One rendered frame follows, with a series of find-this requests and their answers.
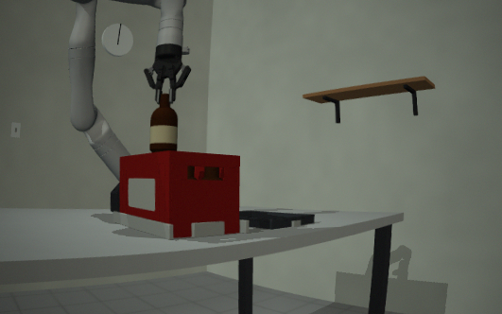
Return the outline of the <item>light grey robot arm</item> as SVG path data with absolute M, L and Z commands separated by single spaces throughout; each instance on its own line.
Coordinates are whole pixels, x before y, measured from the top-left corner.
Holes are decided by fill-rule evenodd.
M 130 156 L 93 101 L 95 71 L 95 12 L 97 0 L 71 0 L 76 2 L 76 21 L 68 46 L 71 82 L 70 119 L 74 128 L 83 131 L 90 146 L 120 182 L 120 157 Z M 156 47 L 177 44 L 182 55 L 190 48 L 182 46 L 183 8 L 186 0 L 113 0 L 148 5 L 161 10 Z M 184 5 L 183 5 L 184 3 Z

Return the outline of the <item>red crate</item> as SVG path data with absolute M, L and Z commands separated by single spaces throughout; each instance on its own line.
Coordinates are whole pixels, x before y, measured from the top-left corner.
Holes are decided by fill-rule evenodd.
M 196 180 L 187 180 L 188 166 Z M 201 180 L 219 167 L 222 181 Z M 240 156 L 160 151 L 120 157 L 120 212 L 173 224 L 173 236 L 192 236 L 194 222 L 225 222 L 239 233 Z

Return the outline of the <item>brown glass bottle with cream label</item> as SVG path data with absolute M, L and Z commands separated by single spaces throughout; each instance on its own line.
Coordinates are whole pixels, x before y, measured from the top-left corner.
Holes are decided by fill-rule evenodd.
M 170 108 L 169 94 L 161 94 L 160 107 L 150 118 L 149 150 L 176 150 L 178 144 L 178 116 Z

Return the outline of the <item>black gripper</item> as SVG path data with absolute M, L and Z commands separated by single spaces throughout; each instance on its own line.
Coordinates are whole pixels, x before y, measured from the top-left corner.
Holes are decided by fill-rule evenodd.
M 177 81 L 176 75 L 180 70 L 182 70 L 182 74 Z M 152 77 L 153 71 L 157 74 L 156 84 L 154 84 L 155 82 Z M 164 79 L 169 79 L 169 103 L 173 104 L 173 101 L 176 100 L 176 90 L 184 85 L 191 72 L 191 68 L 188 65 L 185 66 L 182 64 L 182 47 L 180 45 L 160 44 L 156 47 L 155 62 L 152 67 L 145 69 L 144 72 L 149 86 L 156 90 L 155 101 L 157 104 L 160 104 Z

